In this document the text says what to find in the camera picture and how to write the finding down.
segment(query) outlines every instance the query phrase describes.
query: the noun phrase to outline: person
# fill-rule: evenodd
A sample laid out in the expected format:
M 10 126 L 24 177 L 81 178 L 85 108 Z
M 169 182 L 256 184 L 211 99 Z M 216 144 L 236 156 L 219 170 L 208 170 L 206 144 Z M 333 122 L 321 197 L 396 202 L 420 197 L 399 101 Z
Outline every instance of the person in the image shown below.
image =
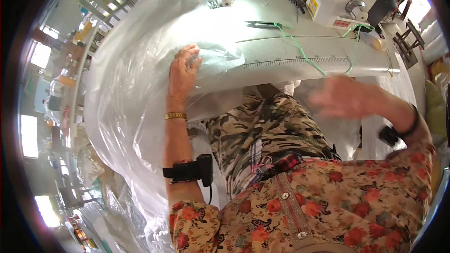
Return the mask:
M 167 113 L 184 113 L 202 59 L 186 61 L 198 53 L 187 46 L 171 63 Z M 205 121 L 230 198 L 223 209 L 205 203 L 196 181 L 166 179 L 175 251 L 408 252 L 431 199 L 435 149 L 424 119 L 404 138 L 407 149 L 386 160 L 343 162 L 303 107 L 267 88 Z M 309 102 L 329 117 L 381 115 L 399 133 L 418 115 L 380 87 L 346 76 L 327 79 Z M 186 121 L 169 118 L 165 129 L 163 166 L 191 161 Z

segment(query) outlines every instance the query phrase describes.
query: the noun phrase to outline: rhinestone button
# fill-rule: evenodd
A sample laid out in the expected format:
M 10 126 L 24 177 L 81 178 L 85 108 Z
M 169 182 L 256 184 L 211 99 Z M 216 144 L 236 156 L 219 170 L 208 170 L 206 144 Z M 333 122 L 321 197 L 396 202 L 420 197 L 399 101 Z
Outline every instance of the rhinestone button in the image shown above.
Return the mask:
M 304 239 L 308 234 L 305 233 L 304 231 L 300 232 L 297 234 L 297 238 L 298 239 Z

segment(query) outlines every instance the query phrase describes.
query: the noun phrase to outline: workstation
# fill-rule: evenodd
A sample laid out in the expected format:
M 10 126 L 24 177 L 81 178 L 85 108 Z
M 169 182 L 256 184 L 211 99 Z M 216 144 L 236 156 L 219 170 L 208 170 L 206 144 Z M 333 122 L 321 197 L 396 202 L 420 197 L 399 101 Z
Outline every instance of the workstation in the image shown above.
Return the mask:
M 70 4 L 81 14 L 76 20 L 62 19 L 60 14 L 69 9 L 47 3 L 50 15 L 42 16 L 33 32 L 20 108 L 21 115 L 37 119 L 37 151 L 25 155 L 29 140 L 22 140 L 22 146 L 24 161 L 40 169 L 25 171 L 30 185 L 40 186 L 45 177 L 46 186 L 32 188 L 33 196 L 51 204 L 53 224 L 48 226 L 66 252 L 175 250 L 167 219 L 166 166 L 161 163 L 164 114 L 171 62 L 190 44 L 202 58 L 185 104 L 192 158 L 214 154 L 203 123 L 242 105 L 249 92 L 261 93 L 264 84 L 298 102 L 342 161 L 384 160 L 406 144 L 380 140 L 378 131 L 391 123 L 378 115 L 322 117 L 308 100 L 330 77 L 346 75 L 377 85 L 417 107 L 439 155 L 433 161 L 433 199 L 425 225 L 408 241 L 413 252 L 433 220 L 450 174 L 450 59 L 436 8 L 427 0 Z M 76 29 L 52 37 L 50 30 L 55 32 L 63 21 L 71 24 L 67 29 Z M 42 69 L 31 59 L 40 45 L 51 48 Z M 36 106 L 42 98 L 42 107 Z M 22 131 L 27 125 L 34 123 L 23 122 Z M 211 166 L 212 183 L 199 186 L 205 201 L 222 209 L 230 202 L 227 181 L 214 159 Z

